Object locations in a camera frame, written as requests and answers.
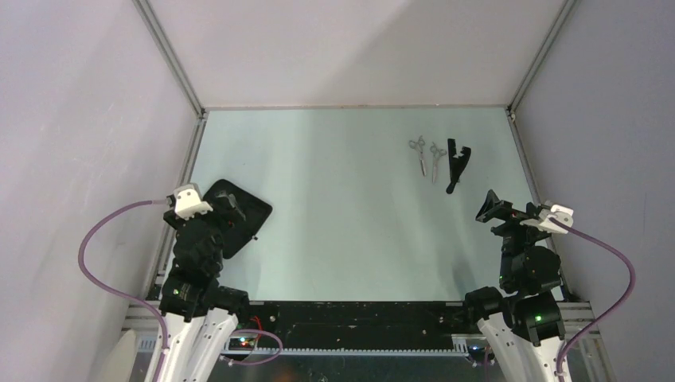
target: black base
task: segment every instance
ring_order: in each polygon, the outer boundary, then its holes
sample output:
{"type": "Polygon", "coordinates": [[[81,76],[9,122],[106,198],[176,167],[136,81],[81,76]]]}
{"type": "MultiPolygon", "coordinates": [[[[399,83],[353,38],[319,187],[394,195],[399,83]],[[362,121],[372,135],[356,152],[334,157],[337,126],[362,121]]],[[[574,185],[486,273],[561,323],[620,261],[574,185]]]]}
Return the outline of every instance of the black base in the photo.
{"type": "Polygon", "coordinates": [[[248,312],[293,349],[447,350],[453,333],[480,333],[445,302],[252,302],[248,312]]]}

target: black pad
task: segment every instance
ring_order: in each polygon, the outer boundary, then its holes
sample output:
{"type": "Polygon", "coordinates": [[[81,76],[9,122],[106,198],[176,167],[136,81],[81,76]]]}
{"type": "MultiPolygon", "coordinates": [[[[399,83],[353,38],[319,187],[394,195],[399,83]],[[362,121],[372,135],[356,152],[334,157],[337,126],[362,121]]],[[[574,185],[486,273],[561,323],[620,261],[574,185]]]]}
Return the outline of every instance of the black pad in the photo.
{"type": "Polygon", "coordinates": [[[251,241],[263,226],[265,220],[272,214],[271,205],[225,179],[220,179],[214,183],[202,199],[211,204],[214,213],[222,217],[221,221],[224,226],[221,227],[221,232],[224,241],[224,259],[231,259],[251,241]],[[236,203],[246,219],[232,207],[225,196],[226,194],[234,195],[236,203]]]}

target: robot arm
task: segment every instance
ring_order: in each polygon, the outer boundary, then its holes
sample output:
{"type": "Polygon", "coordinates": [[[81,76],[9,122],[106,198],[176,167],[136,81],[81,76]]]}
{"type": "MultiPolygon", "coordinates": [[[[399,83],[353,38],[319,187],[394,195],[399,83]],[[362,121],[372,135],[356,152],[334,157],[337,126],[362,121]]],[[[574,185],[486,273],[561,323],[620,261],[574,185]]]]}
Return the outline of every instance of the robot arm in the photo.
{"type": "MultiPolygon", "coordinates": [[[[499,285],[466,294],[464,307],[490,344],[506,380],[558,382],[556,358],[564,345],[564,325],[551,289],[561,285],[560,258],[536,242],[552,233],[567,233],[549,220],[572,225],[571,209],[560,205],[513,209],[490,190],[476,220],[504,223],[491,231],[503,238],[499,285]]],[[[564,373],[569,374],[564,363],[564,373]]]]}
{"type": "Polygon", "coordinates": [[[174,190],[167,216],[177,229],[173,267],[162,287],[159,309],[169,333],[169,349],[157,341],[146,382],[151,382],[160,354],[161,382],[206,381],[239,319],[248,319],[248,294],[218,286],[224,245],[219,216],[195,185],[174,190]]]}

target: silver scissors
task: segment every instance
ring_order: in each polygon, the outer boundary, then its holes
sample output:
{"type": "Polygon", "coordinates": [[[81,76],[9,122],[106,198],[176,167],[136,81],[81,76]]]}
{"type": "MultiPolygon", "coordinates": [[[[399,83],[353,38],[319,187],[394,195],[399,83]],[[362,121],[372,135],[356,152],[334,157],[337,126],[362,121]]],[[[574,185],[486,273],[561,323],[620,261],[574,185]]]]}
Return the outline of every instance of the silver scissors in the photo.
{"type": "Polygon", "coordinates": [[[426,143],[424,142],[424,139],[422,139],[422,135],[419,136],[419,139],[417,139],[417,142],[413,141],[412,139],[408,141],[408,146],[410,146],[411,149],[416,150],[417,154],[419,154],[419,165],[422,166],[422,176],[426,177],[427,176],[427,163],[424,161],[424,145],[426,143]]]}
{"type": "Polygon", "coordinates": [[[447,150],[439,149],[434,142],[431,143],[429,151],[434,155],[434,170],[431,173],[431,183],[436,183],[436,174],[439,172],[439,160],[447,155],[447,150]]]}

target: light blue table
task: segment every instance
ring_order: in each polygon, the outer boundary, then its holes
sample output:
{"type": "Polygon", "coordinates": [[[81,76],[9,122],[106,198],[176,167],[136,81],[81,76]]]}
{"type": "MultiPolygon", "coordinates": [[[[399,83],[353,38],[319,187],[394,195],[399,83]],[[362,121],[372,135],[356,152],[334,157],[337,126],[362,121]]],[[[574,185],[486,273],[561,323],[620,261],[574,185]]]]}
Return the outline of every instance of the light blue table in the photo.
{"type": "Polygon", "coordinates": [[[274,207],[220,277],[257,300],[461,300],[498,281],[501,238],[474,220],[487,191],[531,201],[497,107],[211,111],[192,181],[220,178],[274,207]],[[420,135],[426,178],[408,147],[420,135]],[[448,138],[473,149],[452,195],[428,150],[448,138]]]}

